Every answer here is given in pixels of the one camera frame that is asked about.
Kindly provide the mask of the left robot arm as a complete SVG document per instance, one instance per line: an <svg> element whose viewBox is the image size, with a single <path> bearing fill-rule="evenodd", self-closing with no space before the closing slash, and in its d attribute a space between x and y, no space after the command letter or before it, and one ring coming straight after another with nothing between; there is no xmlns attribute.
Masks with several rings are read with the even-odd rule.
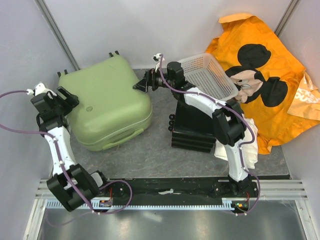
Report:
<svg viewBox="0 0 320 240"><path fill-rule="evenodd" d="M42 82L30 93L30 101L38 111L39 131L51 152L52 177L46 182L50 192L69 212L90 204L96 196L106 196L110 185L104 181L104 175L98 170L88 173L76 162L71 148L67 115L79 105L78 97L61 86L54 92Z"/></svg>

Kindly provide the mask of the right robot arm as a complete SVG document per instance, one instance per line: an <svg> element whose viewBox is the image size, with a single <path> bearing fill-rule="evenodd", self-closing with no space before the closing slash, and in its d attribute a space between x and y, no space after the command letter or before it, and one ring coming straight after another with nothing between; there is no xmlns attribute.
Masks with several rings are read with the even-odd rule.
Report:
<svg viewBox="0 0 320 240"><path fill-rule="evenodd" d="M224 146L229 173L229 191L235 197L242 196L252 183L243 151L245 131L249 128L244 120L240 105L229 99L218 100L205 94L196 85L187 81L181 63L172 61L167 64L167 73L161 68L147 70L142 78L133 85L134 90L148 92L148 88L169 88L180 102L192 106L212 120L213 136Z"/></svg>

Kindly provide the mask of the green hard-shell suitcase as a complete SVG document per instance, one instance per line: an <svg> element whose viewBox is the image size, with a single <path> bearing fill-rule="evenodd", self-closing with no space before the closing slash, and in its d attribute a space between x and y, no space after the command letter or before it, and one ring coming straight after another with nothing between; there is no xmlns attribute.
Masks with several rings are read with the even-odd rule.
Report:
<svg viewBox="0 0 320 240"><path fill-rule="evenodd" d="M102 62L60 76L58 85L79 100L67 119L83 147L103 151L129 141L151 125L152 102L148 94L133 89L138 81L118 51Z"/></svg>

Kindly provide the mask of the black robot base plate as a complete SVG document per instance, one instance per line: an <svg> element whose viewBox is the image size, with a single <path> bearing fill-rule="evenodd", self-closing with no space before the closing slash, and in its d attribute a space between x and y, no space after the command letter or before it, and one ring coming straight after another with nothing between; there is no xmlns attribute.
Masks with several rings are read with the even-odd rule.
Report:
<svg viewBox="0 0 320 240"><path fill-rule="evenodd" d="M241 189L233 186L228 177L169 177L126 178L101 190L102 197L125 205L132 192L130 205L217 205L223 199L254 199L257 183L252 181Z"/></svg>

